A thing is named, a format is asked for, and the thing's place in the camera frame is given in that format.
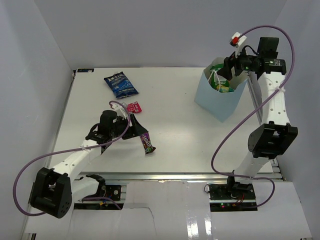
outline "white tabletop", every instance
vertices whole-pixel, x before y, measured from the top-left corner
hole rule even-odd
[[[145,155],[139,137],[119,140],[110,146],[84,172],[117,173],[213,173],[210,161],[222,139],[253,109],[248,86],[233,115],[224,123],[194,102],[203,68],[95,68],[75,76],[54,151],[81,145],[90,128],[99,122],[108,102],[116,100],[104,78],[124,72],[140,92],[121,99],[138,101],[139,123],[150,134],[155,152]],[[254,115],[225,143],[215,166],[232,171],[245,157],[249,134],[259,126]],[[53,167],[70,153],[55,155]],[[268,162],[261,173],[271,173]]]

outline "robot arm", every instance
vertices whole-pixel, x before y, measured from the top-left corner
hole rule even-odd
[[[129,117],[131,126],[122,139],[134,138],[148,132],[133,114]],[[103,111],[100,122],[95,124],[85,137],[81,145],[83,150],[73,152],[51,169],[43,167],[39,170],[31,190],[31,206],[56,218],[62,218],[73,201],[87,196],[103,197],[105,180],[102,177],[95,174],[88,174],[80,180],[76,180],[76,177],[100,156],[110,146],[107,143],[119,137],[127,126],[125,111],[120,106],[114,110]]]
[[[255,72],[261,86],[262,102],[279,89],[285,79],[286,62],[277,59],[279,39],[261,37],[257,55],[247,55],[245,36],[238,39],[240,33],[232,36],[230,44],[236,51],[224,59],[224,66],[217,73],[232,81],[232,68],[238,76],[242,71]],[[290,125],[285,105],[285,91],[279,89],[262,109],[262,122],[248,138],[248,153],[240,166],[233,171],[235,175],[255,177],[259,170],[270,160],[285,153],[298,135],[298,128]],[[252,189],[252,180],[244,177],[228,177],[228,188],[233,191]]]

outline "white wall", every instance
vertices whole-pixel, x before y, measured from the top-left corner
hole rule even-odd
[[[298,136],[278,158],[282,174],[293,181],[314,240],[320,240],[320,24],[319,0],[287,1],[276,25],[285,29],[295,47],[295,69],[285,89],[286,109]],[[291,62],[285,38],[280,37],[279,57]]]
[[[285,2],[35,0],[72,69],[205,67],[232,53],[235,32],[274,24]]]
[[[51,151],[72,71],[33,0],[0,1],[0,239],[20,239],[25,217],[12,186],[31,159]],[[24,209],[36,172],[18,184]]]

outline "white panel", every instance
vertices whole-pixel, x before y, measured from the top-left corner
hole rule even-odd
[[[203,185],[131,182],[121,211],[74,210],[70,228],[68,223],[61,226],[64,237],[52,231],[55,227],[48,226],[50,222],[39,218],[33,221],[31,229],[37,233],[37,240],[65,239],[66,232],[68,240],[125,240],[128,237],[133,240],[299,240],[311,237],[295,187],[290,182],[276,182],[274,196],[258,211],[212,212],[210,236],[210,216],[206,216],[209,198],[203,192]],[[261,203],[270,194],[271,184],[254,182],[253,185],[257,202]],[[196,232],[198,236],[188,235]]]
[[[14,179],[30,160],[51,151],[72,71],[33,0],[0,1],[0,239],[19,239],[24,215],[12,197]],[[44,161],[21,177],[24,209]]]
[[[297,138],[278,162],[284,176],[294,183],[314,239],[320,239],[319,9],[319,1],[287,1],[276,21],[291,36],[295,48],[295,69],[285,86],[285,102],[291,124],[298,127]],[[289,65],[291,52],[285,38],[273,31],[270,34],[280,37],[279,57]]]
[[[212,240],[211,214],[205,183],[130,182],[125,209],[148,208],[158,240]]]
[[[257,203],[270,194],[269,182],[253,183]],[[291,182],[276,182],[271,200],[258,211],[212,212],[212,234],[217,240],[299,240],[310,238],[306,217]]]
[[[286,0],[35,0],[65,58],[80,67],[205,67],[235,32],[274,24]],[[268,31],[250,34],[256,40]]]
[[[140,94],[121,101],[138,101],[139,123],[150,133],[157,148],[145,155],[139,137],[119,140],[84,169],[84,172],[212,173],[210,161],[216,147],[242,119],[254,110],[246,87],[233,115],[224,123],[194,102],[203,68],[96,68],[77,73],[66,107],[55,151],[76,148],[90,128],[99,122],[115,96],[105,77],[123,71]],[[215,167],[231,172],[248,152],[248,136],[259,126],[251,117],[225,143]],[[69,153],[52,157],[51,166]],[[261,173],[272,172],[268,162]]]
[[[31,207],[30,212],[35,214],[39,213],[39,210]],[[29,216],[26,221],[24,233],[36,233],[36,240],[38,240],[39,236],[46,236],[46,239],[48,240],[50,236],[55,239],[64,239],[69,232],[72,216],[73,209],[70,209],[69,212],[60,219],[49,214]]]

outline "chip bag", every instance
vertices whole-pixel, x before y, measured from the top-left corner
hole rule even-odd
[[[112,76],[105,77],[104,80],[111,88],[117,99],[123,99],[139,93],[123,71]]]

